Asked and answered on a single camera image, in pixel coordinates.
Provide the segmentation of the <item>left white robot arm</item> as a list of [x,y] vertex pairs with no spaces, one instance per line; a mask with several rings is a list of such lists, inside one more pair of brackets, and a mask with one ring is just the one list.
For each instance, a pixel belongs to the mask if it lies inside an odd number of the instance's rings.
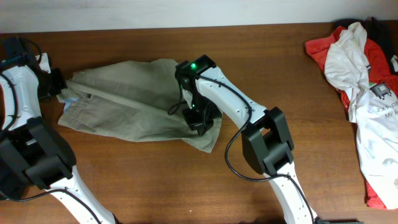
[[70,145],[46,123],[40,101],[66,87],[46,53],[31,40],[10,37],[1,61],[4,121],[1,125],[1,200],[26,202],[28,186],[53,195],[79,223],[118,223],[80,177]]

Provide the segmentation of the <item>khaki green shorts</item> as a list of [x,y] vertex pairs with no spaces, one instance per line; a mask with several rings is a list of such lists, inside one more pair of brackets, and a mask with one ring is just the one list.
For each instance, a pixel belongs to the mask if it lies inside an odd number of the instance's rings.
[[132,142],[183,140],[210,153],[221,119],[203,136],[181,112],[169,115],[179,92],[172,59],[125,61],[75,72],[57,96],[65,107],[58,124],[76,131]]

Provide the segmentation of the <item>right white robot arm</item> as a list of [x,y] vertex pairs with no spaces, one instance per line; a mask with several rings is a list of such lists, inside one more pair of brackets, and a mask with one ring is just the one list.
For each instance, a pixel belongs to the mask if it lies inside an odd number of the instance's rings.
[[[228,168],[244,180],[269,183],[286,223],[321,223],[299,184],[292,153],[294,142],[279,108],[269,110],[247,97],[207,55],[178,64],[175,79],[179,103],[169,109],[169,114],[186,104],[182,111],[185,122],[201,136],[212,128],[216,118],[227,115],[238,127],[224,151]],[[241,138],[243,156],[260,175],[258,178],[242,175],[228,162],[229,150],[237,138]]]

